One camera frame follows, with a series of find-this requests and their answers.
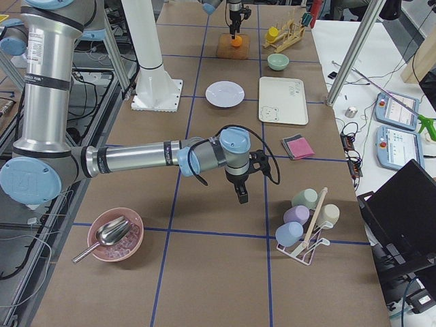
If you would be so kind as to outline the purple plastic cup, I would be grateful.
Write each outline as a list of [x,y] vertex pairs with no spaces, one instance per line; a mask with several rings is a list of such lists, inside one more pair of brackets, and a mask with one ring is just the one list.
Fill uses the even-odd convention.
[[298,222],[301,225],[304,225],[309,219],[309,216],[309,209],[306,206],[298,205],[285,211],[283,214],[283,221],[284,223]]

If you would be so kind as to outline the orange fruit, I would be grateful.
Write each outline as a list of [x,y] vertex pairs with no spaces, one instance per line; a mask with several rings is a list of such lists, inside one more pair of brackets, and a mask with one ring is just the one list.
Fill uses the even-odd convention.
[[243,39],[241,36],[236,35],[234,38],[230,40],[230,43],[233,47],[238,48],[242,45]]

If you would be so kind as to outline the white round plate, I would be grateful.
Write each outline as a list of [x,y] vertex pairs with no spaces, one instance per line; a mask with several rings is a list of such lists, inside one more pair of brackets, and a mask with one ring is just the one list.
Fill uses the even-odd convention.
[[231,81],[212,83],[205,92],[207,101],[219,108],[231,108],[241,103],[245,98],[243,88]]

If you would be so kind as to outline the dark green mug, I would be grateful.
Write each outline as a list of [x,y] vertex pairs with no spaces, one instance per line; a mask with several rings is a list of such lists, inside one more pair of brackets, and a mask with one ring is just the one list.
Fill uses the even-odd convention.
[[313,16],[309,12],[305,12],[300,19],[300,25],[308,27],[311,24]]

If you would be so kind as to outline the red cylinder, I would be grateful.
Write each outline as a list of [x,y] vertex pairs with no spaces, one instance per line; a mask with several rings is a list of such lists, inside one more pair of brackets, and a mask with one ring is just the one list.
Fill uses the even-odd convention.
[[311,15],[313,17],[313,20],[317,20],[317,17],[320,13],[323,2],[324,2],[323,0],[313,0],[312,6],[311,6]]

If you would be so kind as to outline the cream rectangular tray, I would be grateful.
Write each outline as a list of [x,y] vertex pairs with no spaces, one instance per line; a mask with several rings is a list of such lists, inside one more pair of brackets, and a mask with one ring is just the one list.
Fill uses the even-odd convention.
[[296,78],[261,77],[258,118],[264,123],[306,125],[309,117],[303,81]]

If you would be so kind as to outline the blue plastic cup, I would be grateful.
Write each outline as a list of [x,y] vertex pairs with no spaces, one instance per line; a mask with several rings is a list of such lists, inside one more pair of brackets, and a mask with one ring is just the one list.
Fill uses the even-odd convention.
[[296,221],[291,221],[277,228],[275,238],[280,245],[290,247],[300,240],[302,234],[303,226]]

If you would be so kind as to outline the beige plastic cup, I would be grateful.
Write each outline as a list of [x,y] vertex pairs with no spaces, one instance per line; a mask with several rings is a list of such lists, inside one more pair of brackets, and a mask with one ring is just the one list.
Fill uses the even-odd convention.
[[320,213],[317,217],[316,224],[321,226],[326,221],[330,222],[332,225],[335,225],[340,217],[339,207],[334,204],[326,204],[324,205]]

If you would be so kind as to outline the green plastic cup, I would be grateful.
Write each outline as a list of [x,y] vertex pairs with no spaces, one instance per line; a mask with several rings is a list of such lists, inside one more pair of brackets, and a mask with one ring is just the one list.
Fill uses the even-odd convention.
[[309,210],[314,210],[317,206],[318,193],[314,189],[303,189],[298,192],[291,200],[292,206],[306,206]]

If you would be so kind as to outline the mint green bowl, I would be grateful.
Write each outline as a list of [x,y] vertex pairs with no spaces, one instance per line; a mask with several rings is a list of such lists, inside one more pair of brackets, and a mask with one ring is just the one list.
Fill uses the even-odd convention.
[[281,53],[273,53],[268,55],[267,63],[270,69],[280,72],[283,71],[290,63],[289,58]]

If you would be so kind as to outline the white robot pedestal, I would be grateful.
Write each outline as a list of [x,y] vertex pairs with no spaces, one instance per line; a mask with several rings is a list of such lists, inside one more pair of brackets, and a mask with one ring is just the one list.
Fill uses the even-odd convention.
[[122,6],[140,66],[131,108],[176,112],[183,81],[171,78],[164,67],[152,2],[124,0]]

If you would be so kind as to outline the metal scoop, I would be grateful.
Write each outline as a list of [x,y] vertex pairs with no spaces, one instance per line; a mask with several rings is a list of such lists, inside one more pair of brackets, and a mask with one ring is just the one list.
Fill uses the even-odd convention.
[[124,216],[116,218],[100,227],[96,232],[96,242],[88,249],[72,259],[74,264],[79,263],[99,246],[112,246],[117,244],[131,229],[132,224]]

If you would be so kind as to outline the teach pendant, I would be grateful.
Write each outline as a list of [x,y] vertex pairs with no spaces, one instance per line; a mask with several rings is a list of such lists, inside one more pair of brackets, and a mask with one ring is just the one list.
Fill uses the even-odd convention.
[[410,160],[424,165],[421,137],[416,132],[382,125],[377,129],[377,158],[380,165],[391,170],[400,170]]
[[381,123],[409,131],[415,131],[418,122],[417,116],[383,92],[377,96],[375,117]]

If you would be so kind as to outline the pink folded cloth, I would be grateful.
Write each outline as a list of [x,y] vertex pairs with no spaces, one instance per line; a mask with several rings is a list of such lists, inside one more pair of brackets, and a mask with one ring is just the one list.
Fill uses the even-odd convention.
[[287,148],[290,150],[292,159],[302,159],[315,154],[305,138],[297,138],[286,142]]

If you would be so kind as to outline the grabber reaching tool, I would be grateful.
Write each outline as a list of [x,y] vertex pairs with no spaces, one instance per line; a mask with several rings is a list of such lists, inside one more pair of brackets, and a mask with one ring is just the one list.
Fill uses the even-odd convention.
[[390,99],[392,99],[394,102],[398,103],[400,106],[404,107],[406,110],[408,110],[413,116],[416,116],[417,119],[419,120],[421,127],[419,132],[423,132],[424,130],[427,130],[427,133],[429,134],[430,138],[432,141],[436,141],[436,131],[435,131],[435,127],[434,127],[434,121],[435,119],[433,118],[428,118],[423,116],[422,114],[418,114],[412,107],[408,106],[406,103],[400,101],[399,99],[397,99],[392,93],[390,93],[389,91],[383,89],[381,86],[379,86],[378,84],[374,83],[370,78],[368,78],[367,76],[365,76],[363,73],[361,73],[360,71],[358,71],[356,68],[351,67],[351,70],[358,74],[360,77],[362,77],[363,79],[365,79],[367,82],[369,82],[370,84],[372,84],[374,87],[376,87],[379,91],[381,91],[382,93],[384,93],[386,96],[388,96]]

